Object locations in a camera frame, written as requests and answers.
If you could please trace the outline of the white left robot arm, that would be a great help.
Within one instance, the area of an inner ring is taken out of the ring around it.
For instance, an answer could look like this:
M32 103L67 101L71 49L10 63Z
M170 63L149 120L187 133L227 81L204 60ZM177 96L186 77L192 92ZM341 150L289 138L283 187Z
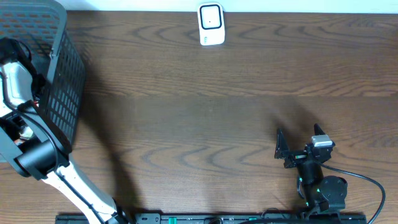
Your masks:
M37 59L28 43L1 39L1 155L21 176L64 194L89 223L132 223L71 156L84 81L80 59L69 54Z

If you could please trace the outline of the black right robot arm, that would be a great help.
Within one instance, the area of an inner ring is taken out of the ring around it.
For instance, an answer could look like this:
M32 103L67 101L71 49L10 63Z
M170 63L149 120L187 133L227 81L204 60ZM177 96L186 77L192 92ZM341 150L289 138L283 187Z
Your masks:
M307 208L300 212L304 219L315 215L338 215L345 208L347 181L334 175L324 176L321 168L331 158L334 147L335 143L318 124L314 125L310 142L300 151L291 151L282 130L277 130L274 157L283 159L286 169L298 170L297 192L307 204Z

